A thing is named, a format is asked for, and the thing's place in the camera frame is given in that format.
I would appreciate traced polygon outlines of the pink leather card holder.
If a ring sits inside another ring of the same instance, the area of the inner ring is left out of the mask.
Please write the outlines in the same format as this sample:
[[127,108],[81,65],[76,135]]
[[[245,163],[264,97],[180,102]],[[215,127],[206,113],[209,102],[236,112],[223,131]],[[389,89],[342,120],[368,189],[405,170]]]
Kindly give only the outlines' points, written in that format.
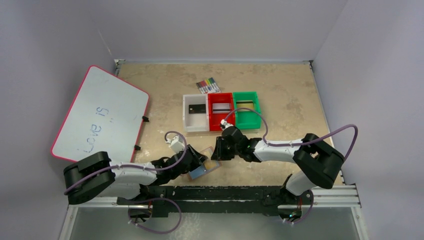
[[[202,150],[200,153],[207,156],[208,157],[207,160],[211,160],[211,156],[213,154],[213,151],[214,151],[214,148],[212,146],[210,146],[210,147]],[[217,162],[219,162],[219,167],[216,167],[216,168],[210,169],[210,170],[206,170],[206,168],[204,166],[204,162],[203,162],[203,165],[201,165],[200,167],[196,168],[193,171],[190,171],[187,174],[187,178],[188,178],[189,181],[194,181],[194,180],[196,180],[196,179],[198,179],[202,176],[205,176],[205,175],[211,173],[212,171],[214,171],[214,170],[216,170],[216,169],[218,169],[222,166],[222,163],[220,161],[217,161]]]

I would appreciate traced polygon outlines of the green plastic bin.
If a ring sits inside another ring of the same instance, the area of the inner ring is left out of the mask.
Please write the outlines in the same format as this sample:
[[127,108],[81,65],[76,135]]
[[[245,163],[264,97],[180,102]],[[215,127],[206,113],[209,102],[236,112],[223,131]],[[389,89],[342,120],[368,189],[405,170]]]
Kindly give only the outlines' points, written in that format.
[[[237,101],[253,101],[255,112],[261,114],[261,107],[258,95],[255,91],[233,92],[234,107]],[[236,111],[235,112],[235,125],[241,130],[254,130],[261,127],[261,118],[252,111]]]

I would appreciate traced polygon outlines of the white plastic bin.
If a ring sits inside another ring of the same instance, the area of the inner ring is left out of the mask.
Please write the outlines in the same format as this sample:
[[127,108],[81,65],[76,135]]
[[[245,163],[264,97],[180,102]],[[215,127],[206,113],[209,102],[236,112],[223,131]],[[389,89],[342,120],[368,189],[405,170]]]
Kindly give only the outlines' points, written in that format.
[[[206,113],[189,114],[189,105],[206,104]],[[208,95],[207,94],[184,94],[182,97],[182,123],[183,129],[187,133],[209,132]]]

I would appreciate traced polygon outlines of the orange credit card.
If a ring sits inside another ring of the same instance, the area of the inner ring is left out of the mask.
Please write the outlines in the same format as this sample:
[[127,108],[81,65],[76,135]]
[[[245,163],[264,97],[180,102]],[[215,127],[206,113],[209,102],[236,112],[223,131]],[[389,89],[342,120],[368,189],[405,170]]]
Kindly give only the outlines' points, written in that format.
[[212,170],[212,169],[217,168],[219,166],[220,166],[220,163],[215,161],[215,160],[208,159],[204,162],[204,167],[205,167],[206,170]]
[[239,112],[250,112],[251,110],[255,110],[255,104],[253,101],[237,101],[235,103],[236,109]]

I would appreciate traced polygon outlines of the red framed whiteboard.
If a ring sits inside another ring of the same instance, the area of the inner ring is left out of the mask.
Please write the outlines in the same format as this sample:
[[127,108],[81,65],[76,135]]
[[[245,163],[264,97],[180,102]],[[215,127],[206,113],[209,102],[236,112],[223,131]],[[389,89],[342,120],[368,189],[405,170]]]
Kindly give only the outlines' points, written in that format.
[[59,159],[80,161],[97,152],[131,162],[146,116],[149,94],[92,65],[51,147]]

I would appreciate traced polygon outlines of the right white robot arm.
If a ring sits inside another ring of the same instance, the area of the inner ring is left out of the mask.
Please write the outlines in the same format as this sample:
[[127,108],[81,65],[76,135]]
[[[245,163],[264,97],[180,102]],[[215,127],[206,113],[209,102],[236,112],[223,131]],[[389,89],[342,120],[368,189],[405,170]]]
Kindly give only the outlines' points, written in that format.
[[331,189],[345,157],[313,133],[294,141],[268,141],[248,138],[240,129],[229,126],[216,138],[212,160],[230,161],[236,156],[246,162],[278,161],[296,164],[299,172],[284,182],[280,196],[294,203],[304,192],[314,187]]

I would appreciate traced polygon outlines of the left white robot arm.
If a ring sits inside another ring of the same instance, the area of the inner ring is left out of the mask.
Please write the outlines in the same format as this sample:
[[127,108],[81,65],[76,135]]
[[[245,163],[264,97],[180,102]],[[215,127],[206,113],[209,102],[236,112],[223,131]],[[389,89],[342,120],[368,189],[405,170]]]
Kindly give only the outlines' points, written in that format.
[[148,186],[161,186],[202,166],[208,157],[191,145],[171,157],[147,163],[122,163],[106,151],[94,153],[63,170],[70,205],[96,197],[121,197],[138,205],[149,199]]

